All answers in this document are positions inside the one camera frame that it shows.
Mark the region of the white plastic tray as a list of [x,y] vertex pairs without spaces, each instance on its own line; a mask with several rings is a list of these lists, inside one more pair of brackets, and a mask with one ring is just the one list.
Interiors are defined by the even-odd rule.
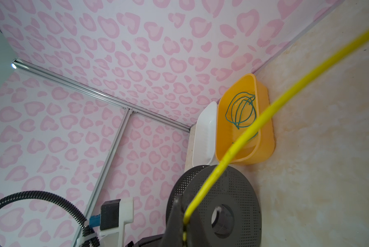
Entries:
[[217,165],[216,149],[217,103],[211,102],[200,114],[195,130],[192,165]]

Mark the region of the dark grey cable spool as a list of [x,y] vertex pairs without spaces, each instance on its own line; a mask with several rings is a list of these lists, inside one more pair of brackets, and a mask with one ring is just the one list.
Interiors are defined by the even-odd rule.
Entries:
[[[173,201],[182,196],[183,213],[214,166],[195,166],[174,185],[166,210],[166,225]],[[186,247],[258,247],[261,244],[262,219],[256,193],[238,170],[228,167],[212,186],[184,226]]]

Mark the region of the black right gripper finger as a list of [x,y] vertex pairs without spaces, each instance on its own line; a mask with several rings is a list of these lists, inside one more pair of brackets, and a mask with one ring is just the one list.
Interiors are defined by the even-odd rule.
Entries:
[[160,247],[182,247],[183,246],[183,209],[182,209],[182,196],[176,196],[168,223],[166,225],[166,231],[159,244]]

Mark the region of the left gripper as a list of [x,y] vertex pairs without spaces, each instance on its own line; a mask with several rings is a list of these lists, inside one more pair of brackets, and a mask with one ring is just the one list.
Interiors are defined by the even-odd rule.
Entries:
[[133,244],[133,247],[159,247],[163,234],[145,237]]

